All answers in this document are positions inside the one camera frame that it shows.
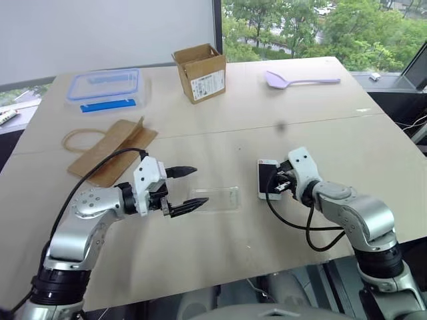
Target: black wire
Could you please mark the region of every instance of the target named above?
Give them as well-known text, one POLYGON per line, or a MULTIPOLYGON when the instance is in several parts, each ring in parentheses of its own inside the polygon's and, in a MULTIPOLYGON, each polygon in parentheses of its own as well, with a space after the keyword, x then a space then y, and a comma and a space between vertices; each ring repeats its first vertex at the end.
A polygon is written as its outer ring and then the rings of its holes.
MULTIPOLYGON (((99 168, 101 168, 103 165, 105 165, 109 160, 114 158, 116 155, 121 155, 122 153, 125 153, 128 151, 137 151, 141 155, 145 154, 145 150, 139 149, 139 148, 125 148, 125 149, 121 149, 121 150, 117 150, 117 151, 113 152, 111 155, 107 156, 104 160, 102 160, 100 163, 98 163, 91 171, 86 173, 79 180, 79 182, 77 182, 77 184, 74 186, 74 188, 68 194, 68 197, 66 198, 61 210, 58 213, 58 216, 55 219, 55 222, 53 223, 51 234, 49 236, 49 240, 43 246, 43 249, 41 251, 39 268, 38 268, 37 274, 40 274, 40 272, 43 268, 43 262, 45 260, 46 253, 47 253, 47 250, 50 246, 52 237, 55 234, 56 229, 58 228, 58 225, 62 219, 62 216, 64 216, 64 212, 65 212, 66 208, 68 207, 69 202, 73 199, 75 192, 80 188, 80 186, 83 184, 83 182, 85 182, 91 175, 93 175, 97 170, 99 170, 99 168)), ((11 313, 14 314, 16 311, 18 311, 19 308, 21 308, 23 306, 23 304, 26 302, 26 300, 28 300, 31 297, 32 293, 33 293, 33 288, 31 288, 31 290, 26 294, 26 296, 24 296, 24 298, 22 298, 22 300, 20 300, 20 302, 18 302, 18 304, 16 304, 16 306, 14 306, 14 308, 12 308, 11 313)), ((84 320, 86 315, 85 315, 83 310, 80 312, 80 315, 81 315, 82 319, 84 320)))
POLYGON ((310 207, 310 213, 308 214, 308 219, 307 219, 307 227, 306 227, 306 240, 308 245, 310 246, 310 248, 312 248, 314 251, 317 252, 323 252, 323 251, 327 251, 329 249, 331 249, 343 236, 346 235, 346 233, 343 231, 341 232, 339 235, 336 236, 336 238, 334 240, 331 241, 331 243, 325 247, 316 247, 313 243, 312 240, 310 239, 310 225, 312 224, 312 219, 313 219, 313 213, 314 213, 314 204, 312 204, 312 206, 310 207))
MULTIPOLYGON (((270 207, 270 210, 272 211, 272 213, 283 223, 285 223, 286 225, 289 225, 290 227, 293 227, 295 229, 299 229, 299 230, 306 230, 307 227, 304 227, 302 225, 296 225, 292 222, 289 222, 288 220, 286 220, 285 218, 283 218, 281 215, 279 215, 279 213, 276 211, 276 209, 274 209, 272 202, 270 201, 270 198, 268 197, 268 191, 270 189, 270 185, 272 184, 273 181, 273 177, 274 175, 277 173, 276 170, 273 170, 270 173, 270 176, 268 177, 267 180, 267 185, 266 185, 266 200, 267 200, 267 204, 268 207, 270 207)), ((342 230, 341 227, 319 227, 319 228, 309 228, 309 231, 331 231, 331 230, 342 230)))

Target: window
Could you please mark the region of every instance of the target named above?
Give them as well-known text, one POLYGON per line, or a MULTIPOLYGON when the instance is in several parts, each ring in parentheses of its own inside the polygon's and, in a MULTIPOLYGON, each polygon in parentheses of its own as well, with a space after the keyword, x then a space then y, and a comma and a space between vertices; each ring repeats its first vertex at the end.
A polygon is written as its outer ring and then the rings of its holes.
POLYGON ((35 85, 23 89, 0 92, 0 107, 42 98, 50 85, 35 85))
POLYGON ((229 62, 335 56, 401 72, 427 35, 427 0, 222 0, 229 62))

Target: container lid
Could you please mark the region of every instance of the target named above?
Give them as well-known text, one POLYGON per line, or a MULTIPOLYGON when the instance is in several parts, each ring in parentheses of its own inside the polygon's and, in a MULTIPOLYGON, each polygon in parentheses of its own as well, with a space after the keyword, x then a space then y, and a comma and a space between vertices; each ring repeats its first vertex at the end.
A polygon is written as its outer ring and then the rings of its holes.
POLYGON ((138 91, 139 70, 94 71, 76 75, 67 98, 71 101, 126 95, 138 91))

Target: smartphone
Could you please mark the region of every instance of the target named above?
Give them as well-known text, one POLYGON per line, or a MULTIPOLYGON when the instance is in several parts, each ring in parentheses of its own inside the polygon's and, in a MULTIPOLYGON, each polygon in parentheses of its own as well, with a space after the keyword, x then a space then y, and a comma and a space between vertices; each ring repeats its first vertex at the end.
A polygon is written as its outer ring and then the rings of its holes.
MULTIPOLYGON (((276 160, 258 160, 258 198, 266 200, 266 185, 268 177, 273 170, 276 170, 278 164, 279 163, 276 160)), ((277 183, 274 183, 274 181, 277 181, 276 178, 273 178, 273 183, 270 185, 268 197, 270 200, 280 200, 282 195, 280 195, 279 191, 274 189, 277 187, 277 183)))

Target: white table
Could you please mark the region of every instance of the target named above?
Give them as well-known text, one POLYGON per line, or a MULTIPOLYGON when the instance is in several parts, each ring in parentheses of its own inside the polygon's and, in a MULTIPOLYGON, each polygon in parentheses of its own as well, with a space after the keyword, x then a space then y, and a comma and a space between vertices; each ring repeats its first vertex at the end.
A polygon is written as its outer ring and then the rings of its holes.
MULTIPOLYGON (((384 200, 396 218, 399 241, 427 234, 427 162, 335 58, 229 64, 227 92, 191 105, 174 67, 143 69, 151 82, 145 109, 82 115, 65 110, 71 80, 59 76, 0 176, 0 305, 28 290, 40 250, 77 178, 66 172, 78 155, 62 150, 72 129, 107 129, 118 119, 158 130, 147 150, 167 166, 199 171, 170 181, 172 202, 191 189, 239 187, 237 211, 192 213, 175 219, 155 212, 116 223, 107 234, 85 298, 87 310, 181 293, 352 254, 346 239, 325 253, 312 251, 301 231, 280 223, 257 198, 256 160, 283 159, 304 145, 331 181, 384 200), (289 79, 340 77, 339 85, 274 91, 266 69, 289 79), (285 121, 284 132, 276 124, 285 121)), ((93 141, 77 140, 77 145, 93 141)), ((131 181, 136 161, 119 181, 131 181)), ((278 210, 304 224, 308 208, 284 197, 278 210)), ((314 225, 330 225, 320 214, 314 225)), ((313 233, 324 245, 336 231, 313 233)))

